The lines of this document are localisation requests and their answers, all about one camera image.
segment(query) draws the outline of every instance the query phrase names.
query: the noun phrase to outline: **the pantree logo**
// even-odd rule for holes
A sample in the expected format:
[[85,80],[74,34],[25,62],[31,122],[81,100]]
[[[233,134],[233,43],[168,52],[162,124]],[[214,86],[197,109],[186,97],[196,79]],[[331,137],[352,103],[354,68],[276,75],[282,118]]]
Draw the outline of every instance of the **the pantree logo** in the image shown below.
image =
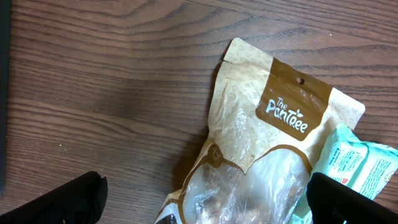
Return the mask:
[[273,99],[270,99],[268,101],[266,113],[273,113],[275,118],[283,120],[289,126],[295,128],[301,133],[304,133],[304,131],[308,127],[308,124],[304,123],[300,119],[304,117],[304,115],[300,113],[300,109],[297,109],[297,111],[288,110],[287,104],[284,104],[284,99],[281,97],[278,97],[277,103],[275,103],[275,100]]

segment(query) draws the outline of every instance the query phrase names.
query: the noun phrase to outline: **brown label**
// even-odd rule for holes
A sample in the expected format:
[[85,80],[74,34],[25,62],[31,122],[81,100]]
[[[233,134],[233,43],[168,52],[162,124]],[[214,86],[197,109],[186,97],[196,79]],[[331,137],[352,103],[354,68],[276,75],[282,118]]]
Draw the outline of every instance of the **brown label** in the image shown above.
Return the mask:
[[332,87],[274,58],[257,117],[303,141],[318,127]]

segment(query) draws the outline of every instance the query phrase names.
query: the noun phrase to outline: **wood grain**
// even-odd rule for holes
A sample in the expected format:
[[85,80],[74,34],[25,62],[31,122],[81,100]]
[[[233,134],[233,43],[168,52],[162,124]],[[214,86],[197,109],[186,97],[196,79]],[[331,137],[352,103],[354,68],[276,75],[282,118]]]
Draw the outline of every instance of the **wood grain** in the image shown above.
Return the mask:
[[[13,0],[7,212],[89,170],[100,223],[153,223],[206,139],[216,68],[240,37],[362,101],[397,147],[398,2]],[[398,212],[398,175],[376,199]]]

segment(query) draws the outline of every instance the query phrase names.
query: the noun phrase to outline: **teal package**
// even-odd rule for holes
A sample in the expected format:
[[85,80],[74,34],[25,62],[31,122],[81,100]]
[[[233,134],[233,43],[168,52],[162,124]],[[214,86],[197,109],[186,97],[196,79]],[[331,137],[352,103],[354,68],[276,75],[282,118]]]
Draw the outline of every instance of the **teal package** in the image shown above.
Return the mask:
[[[314,172],[373,200],[398,168],[398,150],[389,146],[359,140],[341,123],[328,136]],[[289,224],[311,224],[312,213],[304,194],[293,211]]]

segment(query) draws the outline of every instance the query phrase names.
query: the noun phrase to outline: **food package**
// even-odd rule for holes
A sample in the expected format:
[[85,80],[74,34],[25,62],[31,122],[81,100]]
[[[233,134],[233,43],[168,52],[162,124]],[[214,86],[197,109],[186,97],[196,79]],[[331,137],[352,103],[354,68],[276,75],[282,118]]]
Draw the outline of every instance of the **food package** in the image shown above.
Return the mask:
[[217,74],[209,135],[157,222],[287,223],[327,136],[364,105],[235,38]]
[[[398,150],[382,144],[360,141],[344,123],[329,135],[312,170],[373,200],[398,168]],[[311,224],[312,213],[304,194],[289,224]]]

